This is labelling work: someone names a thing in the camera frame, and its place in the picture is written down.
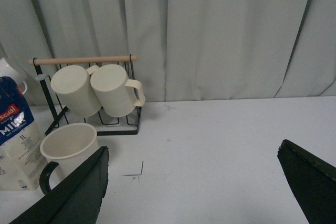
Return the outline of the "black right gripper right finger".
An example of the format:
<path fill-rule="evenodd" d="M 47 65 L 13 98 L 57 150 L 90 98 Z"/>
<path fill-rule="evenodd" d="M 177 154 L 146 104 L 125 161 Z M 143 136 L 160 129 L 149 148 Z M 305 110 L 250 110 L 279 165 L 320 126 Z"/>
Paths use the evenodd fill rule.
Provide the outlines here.
<path fill-rule="evenodd" d="M 308 223 L 335 223 L 335 167 L 289 140 L 277 157 Z"/>

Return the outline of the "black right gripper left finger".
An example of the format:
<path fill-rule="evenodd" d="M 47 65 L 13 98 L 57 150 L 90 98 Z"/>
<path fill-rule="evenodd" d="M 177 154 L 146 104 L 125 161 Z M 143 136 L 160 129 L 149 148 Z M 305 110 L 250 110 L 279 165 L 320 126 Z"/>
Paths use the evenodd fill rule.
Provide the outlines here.
<path fill-rule="evenodd" d="M 108 185 L 109 150 L 99 148 L 51 189 L 49 178 L 59 166 L 50 162 L 40 176 L 44 197 L 11 223 L 96 223 Z"/>

